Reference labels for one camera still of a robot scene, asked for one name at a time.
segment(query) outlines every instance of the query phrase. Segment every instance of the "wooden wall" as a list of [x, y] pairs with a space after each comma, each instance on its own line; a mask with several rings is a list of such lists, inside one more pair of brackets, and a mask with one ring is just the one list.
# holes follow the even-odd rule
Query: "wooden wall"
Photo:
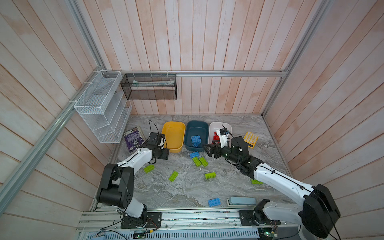
[[[78, 0], [110, 70], [280, 70], [317, 0]], [[182, 78], [133, 114], [261, 113], [279, 78]]]
[[[97, 64], [61, 0], [0, 1], [0, 184]], [[0, 239], [71, 239], [112, 146], [74, 115], [0, 217]]]
[[335, 1], [266, 116], [294, 177], [330, 189], [343, 238], [384, 235], [383, 14]]

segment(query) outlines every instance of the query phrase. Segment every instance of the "yellow bin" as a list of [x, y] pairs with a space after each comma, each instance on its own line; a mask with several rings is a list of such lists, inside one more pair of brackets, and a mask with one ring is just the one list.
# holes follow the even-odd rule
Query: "yellow bin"
[[185, 124], [182, 122], [166, 122], [163, 126], [162, 134], [166, 136], [164, 147], [169, 148], [169, 152], [180, 152], [184, 143]]

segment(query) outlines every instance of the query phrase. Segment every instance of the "dark teal plastic bin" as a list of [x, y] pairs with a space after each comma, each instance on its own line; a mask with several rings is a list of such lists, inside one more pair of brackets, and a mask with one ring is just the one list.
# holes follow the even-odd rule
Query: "dark teal plastic bin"
[[[208, 130], [209, 126], [206, 122], [203, 121], [196, 121], [192, 120], [187, 123], [187, 128], [185, 129], [185, 137], [184, 137], [184, 144], [185, 148], [189, 151], [194, 152], [202, 152], [203, 144], [207, 144], [208, 142]], [[197, 136], [199, 135], [201, 138], [201, 144], [199, 147], [192, 147], [192, 139], [191, 136]]]

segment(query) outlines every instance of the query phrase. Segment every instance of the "green lego brick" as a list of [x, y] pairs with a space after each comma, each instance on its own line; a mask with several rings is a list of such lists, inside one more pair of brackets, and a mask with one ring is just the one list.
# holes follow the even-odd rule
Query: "green lego brick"
[[150, 171], [152, 171], [153, 169], [155, 169], [155, 166], [153, 165], [149, 165], [147, 167], [144, 168], [144, 172], [145, 173], [149, 173]]
[[257, 181], [256, 179], [255, 180], [251, 179], [251, 183], [252, 184], [263, 184], [263, 182]]
[[177, 177], [178, 174], [179, 174], [178, 172], [173, 171], [172, 175], [171, 175], [168, 179], [169, 179], [171, 182], [173, 182], [173, 181], [176, 179], [176, 177]]
[[204, 167], [208, 166], [208, 162], [204, 157], [199, 158], [200, 162], [203, 164]]
[[196, 167], [201, 165], [201, 162], [199, 161], [199, 159], [197, 157], [192, 158], [192, 160], [196, 164]]
[[210, 172], [205, 174], [205, 179], [210, 179], [216, 177], [216, 173]]

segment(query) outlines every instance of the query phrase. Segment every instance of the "black mounting plate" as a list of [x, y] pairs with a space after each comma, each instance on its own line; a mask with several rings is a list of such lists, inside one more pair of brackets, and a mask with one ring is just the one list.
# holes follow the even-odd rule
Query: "black mounting plate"
[[[121, 222], [121, 229], [136, 228], [135, 218], [124, 216]], [[145, 228], [160, 228], [161, 226], [161, 212], [149, 212], [147, 216], [148, 225]]]
[[[257, 226], [255, 223], [255, 216], [253, 215], [255, 211], [254, 210], [239, 210], [239, 215], [240, 215], [240, 222], [242, 226]], [[280, 225], [281, 222], [280, 220], [271, 220], [267, 221], [265, 225], [263, 226], [268, 226], [268, 225]]]

